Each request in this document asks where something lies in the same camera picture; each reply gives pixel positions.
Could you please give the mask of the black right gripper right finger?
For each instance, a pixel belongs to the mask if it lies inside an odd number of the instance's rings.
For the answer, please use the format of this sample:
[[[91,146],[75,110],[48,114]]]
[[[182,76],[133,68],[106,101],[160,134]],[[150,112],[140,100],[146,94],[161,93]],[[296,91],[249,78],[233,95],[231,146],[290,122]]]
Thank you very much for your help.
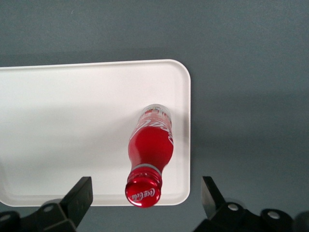
[[[307,232],[309,212],[295,218],[278,209],[264,209],[255,215],[235,202],[224,199],[210,176],[202,177],[201,199],[207,218],[196,232]]]

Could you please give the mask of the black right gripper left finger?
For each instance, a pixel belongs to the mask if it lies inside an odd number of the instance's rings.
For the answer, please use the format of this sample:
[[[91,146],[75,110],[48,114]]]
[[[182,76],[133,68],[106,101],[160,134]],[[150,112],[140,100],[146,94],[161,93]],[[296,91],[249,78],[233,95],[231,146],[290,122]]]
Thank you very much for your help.
[[[93,202],[91,177],[82,177],[62,198],[45,202],[32,214],[0,213],[2,232],[75,232]]]

